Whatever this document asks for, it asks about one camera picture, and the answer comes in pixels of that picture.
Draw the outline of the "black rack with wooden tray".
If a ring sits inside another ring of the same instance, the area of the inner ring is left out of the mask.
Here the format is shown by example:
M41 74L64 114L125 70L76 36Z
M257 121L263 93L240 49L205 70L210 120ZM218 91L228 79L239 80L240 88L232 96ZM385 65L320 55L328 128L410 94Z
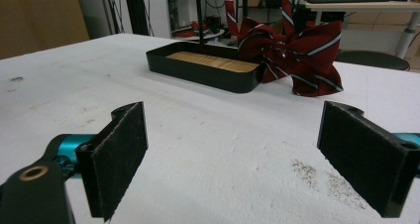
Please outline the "black rack with wooden tray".
M176 42L147 52L150 71L235 92L247 93L263 76L262 64L239 60L238 50Z

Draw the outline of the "grey-legged desk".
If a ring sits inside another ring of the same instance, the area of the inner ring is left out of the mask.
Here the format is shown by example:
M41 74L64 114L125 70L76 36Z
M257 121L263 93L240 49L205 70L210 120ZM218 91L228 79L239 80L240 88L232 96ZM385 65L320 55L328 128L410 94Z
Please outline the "grey-legged desk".
M315 24L319 25L323 12L378 12L378 13L410 13L411 18L406 28L401 32L342 30L340 43L341 50L364 50L375 52L393 52L396 56L404 58L415 29L420 22L420 3L411 1L368 2L368 3L331 3L311 4L305 7L316 13Z

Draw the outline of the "dark red cloth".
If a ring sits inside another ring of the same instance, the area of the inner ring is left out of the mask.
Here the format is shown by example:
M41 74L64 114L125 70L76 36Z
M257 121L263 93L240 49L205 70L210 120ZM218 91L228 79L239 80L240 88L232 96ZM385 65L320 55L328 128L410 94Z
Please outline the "dark red cloth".
M294 29L289 0L281 0L283 31L245 17L238 23L233 0L224 0L230 33L238 40L241 60L264 66L262 82L292 78L292 92L300 96L323 96L343 90L333 66L338 54L342 23L317 25L300 32Z

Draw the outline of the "brown wooden panel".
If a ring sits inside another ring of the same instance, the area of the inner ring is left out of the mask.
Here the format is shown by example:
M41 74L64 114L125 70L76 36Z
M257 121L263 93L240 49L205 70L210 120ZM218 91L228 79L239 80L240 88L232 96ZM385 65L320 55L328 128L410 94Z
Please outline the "brown wooden panel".
M78 0L0 0L0 59L88 39Z

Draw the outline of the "white foam mat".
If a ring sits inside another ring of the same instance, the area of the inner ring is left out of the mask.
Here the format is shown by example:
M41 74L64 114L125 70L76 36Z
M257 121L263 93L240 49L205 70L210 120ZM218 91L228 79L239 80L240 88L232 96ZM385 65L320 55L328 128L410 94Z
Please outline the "white foam mat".
M162 45L120 34L0 59L0 183L140 101L149 147L110 224L420 224L420 180L383 218L326 161L322 98L286 78L236 94L151 72Z

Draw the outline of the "black round stool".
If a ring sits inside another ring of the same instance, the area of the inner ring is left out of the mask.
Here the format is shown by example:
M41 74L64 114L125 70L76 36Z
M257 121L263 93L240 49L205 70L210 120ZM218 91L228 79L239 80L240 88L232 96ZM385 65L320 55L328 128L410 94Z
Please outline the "black round stool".
M380 52L339 52L336 56L336 61L395 70L410 69L410 64L405 59Z

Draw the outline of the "black metal frame stand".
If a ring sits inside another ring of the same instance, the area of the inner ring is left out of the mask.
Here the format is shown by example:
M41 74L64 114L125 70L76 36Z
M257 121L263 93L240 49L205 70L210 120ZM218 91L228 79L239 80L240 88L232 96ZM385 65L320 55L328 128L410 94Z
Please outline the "black metal frame stand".
M132 31L136 35L148 36L148 20L144 0L126 0Z

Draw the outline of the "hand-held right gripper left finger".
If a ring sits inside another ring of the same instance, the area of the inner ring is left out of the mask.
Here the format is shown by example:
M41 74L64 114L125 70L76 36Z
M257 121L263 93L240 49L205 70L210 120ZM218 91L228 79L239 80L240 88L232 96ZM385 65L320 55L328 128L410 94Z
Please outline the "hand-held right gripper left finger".
M111 122L76 148L92 217L109 221L148 149L144 103L111 112Z

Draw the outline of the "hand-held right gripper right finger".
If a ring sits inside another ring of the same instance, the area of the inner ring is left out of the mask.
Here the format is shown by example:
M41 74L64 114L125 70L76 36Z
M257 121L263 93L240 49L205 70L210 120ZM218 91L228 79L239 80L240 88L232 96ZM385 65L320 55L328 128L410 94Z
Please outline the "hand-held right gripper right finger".
M326 101L317 148L383 218L397 218L415 176L420 146L387 132L356 107Z

